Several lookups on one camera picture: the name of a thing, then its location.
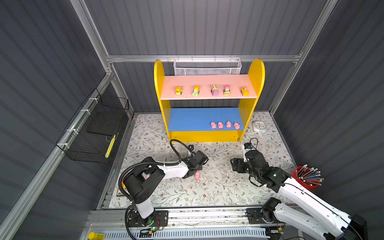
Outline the green toy car orange top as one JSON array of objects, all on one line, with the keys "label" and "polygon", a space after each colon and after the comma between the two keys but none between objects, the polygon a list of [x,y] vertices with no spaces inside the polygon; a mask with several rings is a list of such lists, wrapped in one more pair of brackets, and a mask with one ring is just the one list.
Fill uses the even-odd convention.
[{"label": "green toy car orange top", "polygon": [[200,94],[200,87],[199,86],[194,86],[192,96],[198,97]]}]

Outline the orange yellow toy car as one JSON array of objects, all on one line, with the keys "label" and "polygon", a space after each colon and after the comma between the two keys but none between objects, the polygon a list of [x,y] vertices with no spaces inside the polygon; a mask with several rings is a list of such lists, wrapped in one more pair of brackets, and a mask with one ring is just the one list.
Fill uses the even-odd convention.
[{"label": "orange yellow toy car", "polygon": [[240,90],[240,93],[241,93],[242,96],[248,96],[249,95],[249,90],[248,90],[247,86],[242,87],[241,90]]}]

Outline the green truck pink mixer drum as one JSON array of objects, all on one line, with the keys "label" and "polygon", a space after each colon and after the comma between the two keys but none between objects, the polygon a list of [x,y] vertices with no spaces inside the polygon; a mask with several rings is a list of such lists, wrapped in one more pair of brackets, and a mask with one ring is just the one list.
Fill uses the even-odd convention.
[{"label": "green truck pink mixer drum", "polygon": [[229,85],[225,85],[223,92],[224,92],[225,96],[230,96],[231,95],[231,88],[230,88],[230,86]]}]

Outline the pink truck green striped top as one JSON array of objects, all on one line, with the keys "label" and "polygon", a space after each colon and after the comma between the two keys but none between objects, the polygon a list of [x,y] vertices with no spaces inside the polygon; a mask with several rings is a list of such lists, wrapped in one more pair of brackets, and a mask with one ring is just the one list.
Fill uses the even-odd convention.
[{"label": "pink truck green striped top", "polygon": [[211,94],[213,96],[217,96],[219,94],[218,87],[216,85],[212,85]]}]

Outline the orange toy car green base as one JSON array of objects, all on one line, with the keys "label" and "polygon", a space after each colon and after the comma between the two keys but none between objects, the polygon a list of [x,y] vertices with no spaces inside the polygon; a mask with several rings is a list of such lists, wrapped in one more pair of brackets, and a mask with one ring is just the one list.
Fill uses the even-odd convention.
[{"label": "orange toy car green base", "polygon": [[176,95],[182,95],[182,92],[183,92],[183,89],[182,89],[182,87],[176,87],[175,88],[175,94]]}]

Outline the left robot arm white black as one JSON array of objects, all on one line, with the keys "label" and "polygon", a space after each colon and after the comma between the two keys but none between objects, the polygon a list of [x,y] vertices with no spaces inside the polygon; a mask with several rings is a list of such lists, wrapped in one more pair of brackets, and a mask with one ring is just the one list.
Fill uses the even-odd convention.
[{"label": "left robot arm white black", "polygon": [[125,169],[118,180],[120,192],[129,199],[133,210],[137,211],[146,226],[155,218],[155,209],[150,197],[163,180],[195,176],[208,162],[208,157],[201,151],[179,158],[174,163],[156,162],[147,157],[140,163]]}]

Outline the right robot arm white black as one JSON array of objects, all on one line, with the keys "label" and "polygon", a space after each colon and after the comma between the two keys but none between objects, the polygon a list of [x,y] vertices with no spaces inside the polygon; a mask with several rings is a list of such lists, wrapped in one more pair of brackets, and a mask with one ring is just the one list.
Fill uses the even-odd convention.
[{"label": "right robot arm white black", "polygon": [[309,185],[298,179],[296,173],[288,174],[278,167],[271,167],[256,149],[244,150],[243,158],[230,160],[234,172],[248,174],[256,186],[273,190],[288,198],[302,210],[295,210],[281,200],[271,197],[260,210],[247,209],[251,224],[263,220],[268,224],[286,223],[317,240],[366,240],[367,221],[333,207],[309,190]]}]

